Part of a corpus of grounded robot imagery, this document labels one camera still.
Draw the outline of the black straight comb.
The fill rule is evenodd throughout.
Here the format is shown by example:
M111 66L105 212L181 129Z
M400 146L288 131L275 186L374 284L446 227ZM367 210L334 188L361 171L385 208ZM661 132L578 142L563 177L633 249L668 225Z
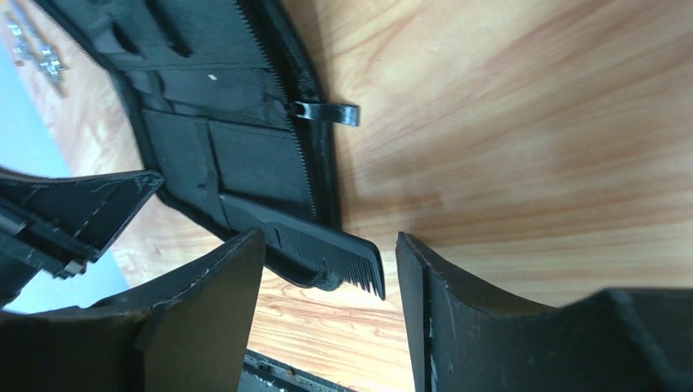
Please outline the black straight comb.
M222 194L220 201L230 223L238 229L261 229L280 255L386 299L382 259L374 243L229 194Z

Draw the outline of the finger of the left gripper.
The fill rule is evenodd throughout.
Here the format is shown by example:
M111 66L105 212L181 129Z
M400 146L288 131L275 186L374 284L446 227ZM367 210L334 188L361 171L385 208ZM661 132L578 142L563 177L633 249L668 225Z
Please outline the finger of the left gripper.
M49 178L2 168L1 304L40 271L84 274L163 183L148 170Z

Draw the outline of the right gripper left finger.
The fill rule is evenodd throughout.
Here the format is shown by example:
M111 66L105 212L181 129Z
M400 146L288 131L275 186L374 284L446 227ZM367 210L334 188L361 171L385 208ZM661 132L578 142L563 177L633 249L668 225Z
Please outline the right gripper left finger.
M90 307L2 312L2 390L237 390L265 256L250 229Z

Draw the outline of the black zip tool case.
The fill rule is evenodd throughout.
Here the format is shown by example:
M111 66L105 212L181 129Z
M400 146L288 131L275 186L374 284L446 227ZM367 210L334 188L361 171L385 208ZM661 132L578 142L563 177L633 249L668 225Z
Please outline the black zip tool case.
M110 76L159 199L218 238L229 194L344 232L333 125L356 105L327 101L280 1L40 1ZM266 266L299 287L347 283L266 241Z

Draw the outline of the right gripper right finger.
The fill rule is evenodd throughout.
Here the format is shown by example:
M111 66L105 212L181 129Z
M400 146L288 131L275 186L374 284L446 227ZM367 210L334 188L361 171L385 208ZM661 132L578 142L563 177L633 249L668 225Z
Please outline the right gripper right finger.
M418 391L689 391L692 292L607 288L551 307L400 233L396 264Z

